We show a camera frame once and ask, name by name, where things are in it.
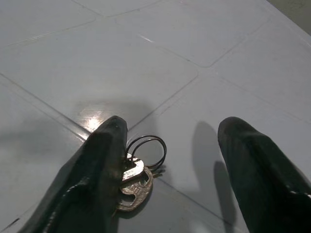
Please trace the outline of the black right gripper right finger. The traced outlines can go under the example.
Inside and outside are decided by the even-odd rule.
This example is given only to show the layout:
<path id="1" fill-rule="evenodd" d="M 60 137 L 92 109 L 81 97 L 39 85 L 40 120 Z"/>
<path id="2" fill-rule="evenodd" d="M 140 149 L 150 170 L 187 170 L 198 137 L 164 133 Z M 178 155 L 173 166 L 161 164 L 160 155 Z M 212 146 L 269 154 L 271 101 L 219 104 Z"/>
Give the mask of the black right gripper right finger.
<path id="1" fill-rule="evenodd" d="M 276 143 L 234 116 L 217 136 L 249 232 L 310 232 L 311 183 Z"/>

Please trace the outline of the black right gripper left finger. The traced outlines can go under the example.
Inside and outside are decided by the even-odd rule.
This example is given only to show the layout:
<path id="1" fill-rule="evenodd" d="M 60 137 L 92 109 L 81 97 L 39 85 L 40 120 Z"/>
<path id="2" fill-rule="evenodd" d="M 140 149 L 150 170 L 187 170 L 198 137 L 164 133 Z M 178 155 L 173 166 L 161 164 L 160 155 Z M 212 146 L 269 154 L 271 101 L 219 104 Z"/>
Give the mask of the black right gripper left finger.
<path id="1" fill-rule="evenodd" d="M 125 164 L 127 123 L 112 116 L 61 167 L 21 233 L 107 233 Z"/>

